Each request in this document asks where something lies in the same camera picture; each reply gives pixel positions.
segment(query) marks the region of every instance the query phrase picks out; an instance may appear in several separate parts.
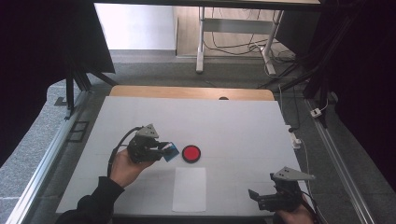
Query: white paper sheet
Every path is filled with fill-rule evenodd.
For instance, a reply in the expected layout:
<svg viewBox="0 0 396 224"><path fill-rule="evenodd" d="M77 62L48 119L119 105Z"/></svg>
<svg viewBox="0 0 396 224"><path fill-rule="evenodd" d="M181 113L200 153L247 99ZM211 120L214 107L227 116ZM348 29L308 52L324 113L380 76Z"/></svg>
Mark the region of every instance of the white paper sheet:
<svg viewBox="0 0 396 224"><path fill-rule="evenodd" d="M206 168L176 168L174 212L204 212L206 210Z"/></svg>

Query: red button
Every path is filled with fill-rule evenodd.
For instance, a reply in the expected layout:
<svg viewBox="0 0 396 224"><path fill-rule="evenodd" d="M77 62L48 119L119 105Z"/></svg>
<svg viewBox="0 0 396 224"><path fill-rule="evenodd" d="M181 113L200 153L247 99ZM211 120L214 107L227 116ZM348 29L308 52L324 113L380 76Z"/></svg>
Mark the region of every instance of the red button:
<svg viewBox="0 0 396 224"><path fill-rule="evenodd" d="M197 146L189 145L184 147L181 153L184 161L188 163L195 163L201 158L201 150Z"/></svg>

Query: hand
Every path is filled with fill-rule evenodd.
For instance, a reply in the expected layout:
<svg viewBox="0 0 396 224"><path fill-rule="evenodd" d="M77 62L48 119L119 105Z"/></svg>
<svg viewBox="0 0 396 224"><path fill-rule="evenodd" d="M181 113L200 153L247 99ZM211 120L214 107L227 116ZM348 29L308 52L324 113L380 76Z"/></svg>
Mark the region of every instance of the hand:
<svg viewBox="0 0 396 224"><path fill-rule="evenodd" d="M117 153L111 168L110 179L125 188L132 184L140 173L152 165L154 161L134 163L128 155L127 149Z"/></svg>
<svg viewBox="0 0 396 224"><path fill-rule="evenodd" d="M283 221L287 224L313 224L314 220L309 211L302 205L297 207L292 212L278 210L276 213L282 217Z"/></svg>

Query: wooden edge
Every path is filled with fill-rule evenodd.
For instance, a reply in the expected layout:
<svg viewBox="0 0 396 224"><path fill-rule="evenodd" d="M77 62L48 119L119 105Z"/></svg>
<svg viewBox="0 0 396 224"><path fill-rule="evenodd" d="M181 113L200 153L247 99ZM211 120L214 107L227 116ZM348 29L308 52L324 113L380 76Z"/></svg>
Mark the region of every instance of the wooden edge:
<svg viewBox="0 0 396 224"><path fill-rule="evenodd" d="M227 97L229 100L275 100L272 92L268 90L121 85L113 87L110 96L214 100L218 100L220 97Z"/></svg>

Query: white tabletop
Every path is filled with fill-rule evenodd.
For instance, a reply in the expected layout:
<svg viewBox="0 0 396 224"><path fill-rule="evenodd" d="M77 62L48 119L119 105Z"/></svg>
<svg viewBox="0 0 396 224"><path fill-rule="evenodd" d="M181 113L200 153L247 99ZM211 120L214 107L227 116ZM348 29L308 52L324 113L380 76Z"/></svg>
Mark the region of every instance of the white tabletop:
<svg viewBox="0 0 396 224"><path fill-rule="evenodd" d="M248 189L261 195L276 193L270 173L284 166L300 170L275 101L108 96L57 213L75 209L82 196L91 194L97 177L106 175L111 150L129 130L150 123L159 141L171 141L179 151L196 145L202 157L194 164L184 162L181 156L155 162L121 194L115 215L267 216L271 214L259 210ZM179 167L205 168L204 212L172 211ZM305 184L300 186L306 191Z"/></svg>

